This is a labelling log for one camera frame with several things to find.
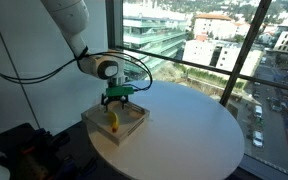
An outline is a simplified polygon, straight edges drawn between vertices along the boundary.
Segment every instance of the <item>window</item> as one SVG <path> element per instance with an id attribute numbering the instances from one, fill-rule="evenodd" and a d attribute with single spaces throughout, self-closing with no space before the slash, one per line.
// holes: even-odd
<path id="1" fill-rule="evenodd" d="M 132 8 L 127 9 L 127 6 L 134 5 L 136 4 L 136 2 L 140 2 L 139 4 L 139 7 L 140 7 L 141 5 L 143 6 L 143 3 L 145 4 L 147 1 L 150 2 L 151 0 L 145 0 L 145 1 L 124 0 L 124 2 L 129 2 L 129 3 L 125 3 L 124 13 L 130 13 L 132 10 Z M 267 162 L 266 164 L 269 164 L 270 167 L 275 168 L 277 171 L 287 172 L 286 174 L 288 174 L 288 163 L 283 163 L 284 160 L 285 162 L 288 162 L 288 155 L 287 157 L 285 154 L 281 154 L 281 156 L 279 156 L 278 154 L 275 154 L 274 157 L 267 156 L 267 154 L 276 153 L 276 152 L 272 152 L 273 151 L 272 149 L 274 149 L 273 147 L 275 145 L 272 145 L 271 141 L 266 139 L 266 136 L 265 136 L 266 133 L 271 134 L 272 136 L 274 136 L 276 133 L 278 137 L 283 137 L 284 139 L 286 139 L 285 132 L 284 134 L 281 134 L 281 132 L 274 132 L 274 130 L 270 130 L 270 128 L 265 128 L 264 129 L 265 146 L 263 149 L 254 147 L 252 145 L 252 142 L 247 139 L 250 128 L 255 128 L 257 127 L 257 125 L 260 125 L 262 123 L 260 120 L 257 120 L 254 118 L 247 119 L 248 118 L 247 116 L 249 116 L 252 112 L 251 107 L 254 105 L 254 103 L 261 104 L 263 109 L 265 109 L 263 111 L 264 121 L 265 119 L 269 119 L 270 116 L 274 116 L 274 117 L 278 116 L 278 118 L 282 118 L 282 115 L 279 112 L 274 114 L 275 112 L 273 111 L 275 110 L 279 111 L 279 110 L 278 108 L 276 109 L 274 106 L 271 106 L 271 103 L 269 103 L 266 98 L 268 96 L 269 97 L 274 96 L 280 99 L 283 99 L 283 98 L 287 99 L 286 96 L 285 97 L 283 96 L 283 93 L 288 91 L 288 76 L 285 75 L 286 70 L 283 70 L 282 67 L 288 68 L 288 52 L 285 53 L 286 51 L 288 51 L 288 46 L 285 46 L 285 45 L 288 45 L 288 27 L 277 25 L 277 31 L 276 31 L 277 33 L 275 34 L 276 36 L 274 35 L 274 37 L 270 41 L 270 44 L 267 45 L 267 46 L 270 46 L 269 48 L 272 48 L 272 51 L 264 51 L 263 46 L 260 45 L 260 43 L 258 43 L 259 41 L 256 41 L 256 43 L 255 41 L 249 42 L 248 39 L 247 40 L 244 39 L 245 37 L 237 36 L 236 29 L 230 28 L 232 27 L 231 24 L 228 24 L 227 26 L 221 25 L 220 29 L 212 30 L 212 28 L 219 28 L 219 27 L 217 26 L 214 27 L 213 25 L 210 26 L 209 19 L 207 18 L 205 20 L 200 20 L 199 22 L 196 21 L 196 23 L 200 23 L 200 25 L 195 24 L 195 27 L 194 27 L 195 29 L 192 30 L 193 32 L 192 37 L 197 37 L 196 38 L 197 40 L 191 41 L 189 39 L 186 39 L 187 38 L 186 32 L 185 32 L 186 19 L 185 18 L 181 19 L 181 17 L 185 17 L 185 14 L 186 15 L 193 14 L 193 12 L 188 12 L 188 11 L 200 12 L 199 13 L 201 14 L 200 17 L 208 17 L 212 14 L 218 13 L 219 12 L 218 10 L 221 9 L 222 3 L 217 3 L 219 1 L 212 1 L 212 0 L 189 1 L 190 8 L 187 8 L 186 3 L 182 3 L 183 5 L 179 3 L 181 1 L 172 1 L 172 3 L 166 3 L 166 2 L 167 1 L 158 1 L 156 5 L 157 7 L 152 8 L 151 10 L 165 9 L 166 11 L 170 13 L 174 12 L 174 16 L 172 14 L 172 16 L 165 18 L 162 15 L 165 15 L 167 13 L 154 13 L 156 14 L 157 17 L 154 17 L 154 21 L 152 22 L 155 22 L 155 23 L 153 24 L 148 24 L 148 23 L 143 24 L 142 22 L 139 22 L 140 20 L 138 19 L 136 22 L 134 22 L 134 24 L 138 23 L 137 25 L 140 27 L 154 26 L 154 28 L 157 28 L 158 26 L 162 24 L 163 27 L 165 28 L 164 31 L 160 31 L 159 33 L 154 34 L 154 36 L 153 35 L 147 36 L 142 39 L 135 39 L 135 40 L 137 42 L 149 42 L 149 41 L 158 41 L 159 39 L 163 39 L 163 38 L 168 39 L 170 38 L 170 36 L 172 37 L 176 36 L 176 37 L 182 38 L 183 41 L 186 40 L 186 44 L 178 43 L 177 40 L 180 41 L 180 39 L 177 39 L 174 42 L 169 42 L 167 44 L 162 43 L 161 45 L 150 47 L 148 49 L 145 49 L 145 52 L 153 54 L 152 56 L 149 56 L 149 57 L 142 53 L 135 53 L 134 51 L 132 53 L 137 54 L 138 57 L 146 58 L 145 63 L 149 66 L 150 69 L 154 70 L 153 76 L 159 77 L 161 80 L 175 82 L 174 76 L 177 76 L 178 74 L 183 74 L 183 71 L 185 70 L 185 72 L 189 72 L 189 76 L 193 76 L 194 74 L 194 77 L 191 77 L 191 79 L 194 78 L 201 82 L 210 83 L 213 86 L 217 86 L 217 84 L 221 84 L 220 86 L 221 88 L 228 89 L 230 91 L 229 93 L 231 93 L 231 96 L 232 97 L 234 96 L 234 98 L 227 99 L 228 95 L 222 96 L 223 91 L 220 91 L 218 89 L 216 91 L 217 91 L 217 94 L 220 94 L 220 98 L 222 98 L 220 103 L 222 103 L 223 105 L 225 104 L 227 109 L 229 109 L 230 111 L 232 110 L 231 112 L 233 115 L 234 113 L 237 114 L 237 121 L 241 122 L 241 126 L 243 126 L 242 131 L 246 137 L 245 142 L 248 143 L 249 145 L 248 146 L 249 149 L 246 150 L 245 154 L 250 155 L 252 157 L 256 157 L 256 159 L 260 159 L 259 163 Z M 286 11 L 285 7 L 287 7 L 288 1 L 287 2 L 286 1 L 285 2 L 284 1 L 283 2 L 272 1 L 271 5 L 272 5 L 271 6 L 272 8 L 270 7 L 268 12 L 280 11 L 278 13 L 282 13 L 283 11 Z M 240 7 L 232 6 L 232 9 L 230 10 L 230 12 L 227 12 L 227 10 L 223 10 L 223 9 L 222 11 L 223 11 L 223 14 L 228 14 L 228 13 L 233 14 L 233 15 L 234 13 L 239 14 L 237 12 L 241 12 L 243 8 L 246 8 L 246 6 L 244 7 L 243 6 L 244 5 L 242 5 L 241 3 Z M 250 22 L 252 22 L 252 18 L 257 12 L 257 8 L 258 7 L 252 7 L 252 9 L 249 12 L 252 12 L 253 14 L 246 16 L 247 13 L 244 12 L 244 14 L 240 15 L 241 18 L 245 19 L 248 22 L 248 24 L 250 24 Z M 133 9 L 136 9 L 137 14 L 139 11 L 141 11 L 140 8 L 133 8 Z M 176 14 L 181 15 L 180 13 L 182 13 L 183 16 L 176 17 Z M 255 21 L 254 23 L 257 25 L 261 25 L 263 22 L 259 22 L 259 19 L 254 19 Z M 264 22 L 266 24 L 274 24 L 273 22 L 270 22 L 272 21 L 272 17 L 269 17 L 269 16 L 264 17 L 264 21 L 268 21 L 268 22 Z M 220 23 L 225 24 L 225 23 L 236 23 L 236 22 L 237 21 L 233 19 L 228 22 L 223 20 Z M 212 33 L 209 33 L 208 38 L 204 39 L 203 32 L 205 33 L 206 30 Z M 248 34 L 247 29 L 244 32 L 241 32 L 241 31 L 243 31 L 243 29 L 239 29 L 238 33 L 241 33 L 243 35 L 247 34 L 248 36 L 252 35 L 250 33 Z M 129 38 L 127 34 L 124 34 L 124 41 L 128 41 L 130 39 L 132 38 Z M 241 57 L 238 56 L 241 49 L 244 47 L 246 47 L 246 49 L 243 49 L 243 52 L 246 52 L 245 56 L 247 56 L 245 60 L 240 59 Z M 235 66 L 237 59 L 242 61 L 241 62 L 243 64 L 242 67 Z M 176 67 L 178 68 L 177 70 L 180 70 L 179 73 L 173 73 L 173 74 L 170 73 L 168 77 L 163 76 L 162 70 L 166 70 L 168 72 L 167 68 L 173 68 L 173 66 L 169 67 L 169 64 L 173 64 L 173 62 L 171 61 L 175 61 L 179 65 L 181 65 L 180 67 Z M 192 65 L 191 67 L 188 68 L 192 72 L 187 71 L 188 70 L 187 67 L 183 65 L 183 64 L 187 64 L 186 62 L 189 62 Z M 274 66 L 274 68 L 268 69 L 268 67 L 271 65 Z M 240 72 L 240 74 L 233 74 L 232 72 L 233 68 L 238 68 L 238 71 Z M 208 77 L 208 76 L 210 77 L 212 76 L 212 80 L 204 79 L 205 77 Z M 227 82 L 230 77 L 238 77 L 238 80 L 236 80 L 233 84 L 227 85 Z M 183 82 L 190 82 L 190 78 L 181 79 L 181 80 L 183 80 Z M 261 84 L 254 85 L 253 83 L 254 81 L 260 81 Z M 282 94 L 280 92 L 276 92 L 275 88 L 280 89 L 282 91 Z M 209 96 L 212 96 L 214 93 L 214 92 L 209 92 L 208 88 L 200 88 L 198 90 L 202 91 L 203 93 Z M 243 120 L 247 121 L 248 123 L 252 122 L 251 127 L 248 127 L 247 124 Z M 283 142 L 279 144 L 279 148 L 284 149 L 285 153 L 288 153 L 288 144 L 284 142 L 284 139 L 283 139 Z M 283 160 L 276 162 L 276 157 L 281 157 L 281 159 Z M 264 173 L 265 176 L 270 177 L 270 175 L 266 174 L 266 172 L 262 172 L 262 173 Z"/>

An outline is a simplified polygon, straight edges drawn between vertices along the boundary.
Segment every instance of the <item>table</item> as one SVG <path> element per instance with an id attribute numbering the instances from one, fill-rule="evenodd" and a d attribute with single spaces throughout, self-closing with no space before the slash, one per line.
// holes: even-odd
<path id="1" fill-rule="evenodd" d="M 148 81 L 132 82 L 145 87 Z M 98 153 L 132 179 L 228 177 L 244 154 L 244 138 L 234 117 L 218 102 L 189 87 L 154 81 L 130 101 L 150 110 L 150 118 L 120 146 L 88 127 Z"/>

